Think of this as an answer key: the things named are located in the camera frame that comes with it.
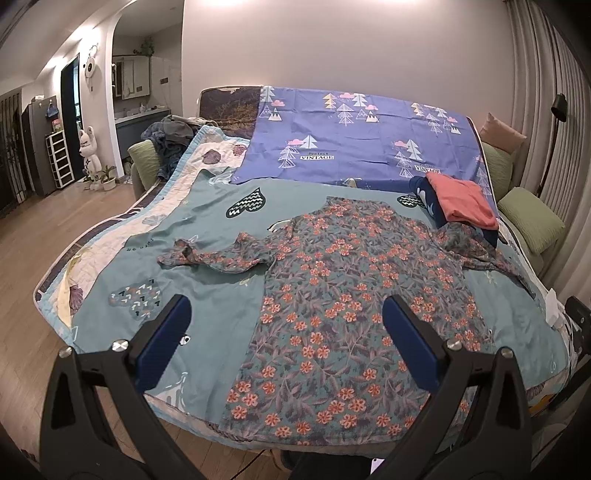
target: folded navy garment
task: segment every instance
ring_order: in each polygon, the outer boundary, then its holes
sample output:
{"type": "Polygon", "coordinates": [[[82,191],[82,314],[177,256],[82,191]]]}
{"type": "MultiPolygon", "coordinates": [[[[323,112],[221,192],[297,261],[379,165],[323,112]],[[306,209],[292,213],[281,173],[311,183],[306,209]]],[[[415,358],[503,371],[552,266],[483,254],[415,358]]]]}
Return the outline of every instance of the folded navy garment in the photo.
{"type": "MultiPolygon", "coordinates": [[[[427,177],[413,177],[410,179],[409,182],[410,190],[413,192],[417,197],[421,199],[429,215],[435,220],[435,226],[437,228],[441,228],[443,225],[447,223],[447,219],[445,218],[445,213],[443,213],[443,209],[439,204],[439,200],[437,200],[437,194],[435,190],[427,180],[427,177]]],[[[499,231],[498,230],[484,230],[474,225],[471,225],[477,231],[482,233],[484,240],[489,242],[494,248],[496,248],[496,244],[499,239],[499,231]]]]}

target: floor lamp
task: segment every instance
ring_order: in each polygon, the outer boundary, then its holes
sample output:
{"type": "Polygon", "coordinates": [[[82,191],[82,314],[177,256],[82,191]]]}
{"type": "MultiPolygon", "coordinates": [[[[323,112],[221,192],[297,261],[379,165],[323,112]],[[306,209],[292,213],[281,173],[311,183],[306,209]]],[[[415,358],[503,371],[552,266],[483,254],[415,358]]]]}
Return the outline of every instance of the floor lamp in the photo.
{"type": "Polygon", "coordinates": [[[554,120],[554,134],[552,136],[552,147],[550,148],[550,158],[548,159],[548,164],[546,165],[546,170],[544,172],[544,177],[542,177],[542,183],[538,187],[538,191],[536,195],[539,197],[542,194],[542,190],[544,190],[544,185],[546,184],[546,180],[548,179],[548,172],[550,171],[550,165],[552,164],[552,157],[554,156],[554,148],[556,147],[556,138],[558,137],[558,123],[559,122],[566,122],[566,116],[569,112],[569,104],[566,101],[566,97],[563,93],[559,93],[556,95],[554,99],[554,104],[552,105],[552,113],[556,118],[554,120]]]}

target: wooden floor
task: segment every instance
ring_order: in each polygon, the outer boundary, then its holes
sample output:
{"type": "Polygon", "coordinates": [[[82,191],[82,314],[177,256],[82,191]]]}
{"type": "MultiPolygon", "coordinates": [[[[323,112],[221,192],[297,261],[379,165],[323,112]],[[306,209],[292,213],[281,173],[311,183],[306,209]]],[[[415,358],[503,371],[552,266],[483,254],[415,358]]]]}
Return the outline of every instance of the wooden floor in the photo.
{"type": "MultiPolygon", "coordinates": [[[[64,345],[39,314],[33,290],[51,263],[81,233],[122,213],[134,202],[131,185],[109,192],[75,183],[44,199],[33,198],[0,219],[0,422],[19,448],[38,457],[47,381],[64,345]]],[[[140,459],[106,391],[99,392],[121,449],[140,459]]],[[[255,456],[198,438],[163,421],[170,436],[212,480],[229,480],[255,456]]],[[[241,480],[287,478],[262,455],[241,480]]]]}

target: refrigerator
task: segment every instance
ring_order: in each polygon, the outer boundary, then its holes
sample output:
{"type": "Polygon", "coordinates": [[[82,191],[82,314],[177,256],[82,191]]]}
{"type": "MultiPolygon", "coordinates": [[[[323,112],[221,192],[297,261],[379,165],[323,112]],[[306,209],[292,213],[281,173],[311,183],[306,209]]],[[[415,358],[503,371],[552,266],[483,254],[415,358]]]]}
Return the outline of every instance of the refrigerator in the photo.
{"type": "Polygon", "coordinates": [[[33,190],[39,196],[46,196],[54,192],[56,181],[53,178],[49,155],[45,144],[46,135],[53,133],[51,119],[46,117],[50,102],[57,105],[55,96],[31,102],[22,113],[22,137],[25,144],[25,155],[31,172],[33,190]]]}

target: shirt sleeve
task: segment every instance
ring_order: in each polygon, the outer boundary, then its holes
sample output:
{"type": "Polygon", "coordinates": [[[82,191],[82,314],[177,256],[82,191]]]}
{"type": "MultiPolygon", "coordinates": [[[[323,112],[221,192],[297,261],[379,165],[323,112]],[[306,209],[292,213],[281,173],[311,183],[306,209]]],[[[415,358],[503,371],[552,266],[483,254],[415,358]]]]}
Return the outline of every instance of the shirt sleeve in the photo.
{"type": "Polygon", "coordinates": [[[460,260],[463,268],[497,270],[520,283],[535,298],[535,293],[519,269],[474,228],[459,222],[449,222],[437,231],[434,240],[440,248],[460,260]]]}
{"type": "Polygon", "coordinates": [[[158,263],[166,267],[201,264],[220,272],[242,273],[258,264],[271,265],[292,236],[292,223],[263,239],[242,232],[233,245],[213,253],[201,252],[188,240],[178,239],[172,249],[158,257],[158,263]]]}

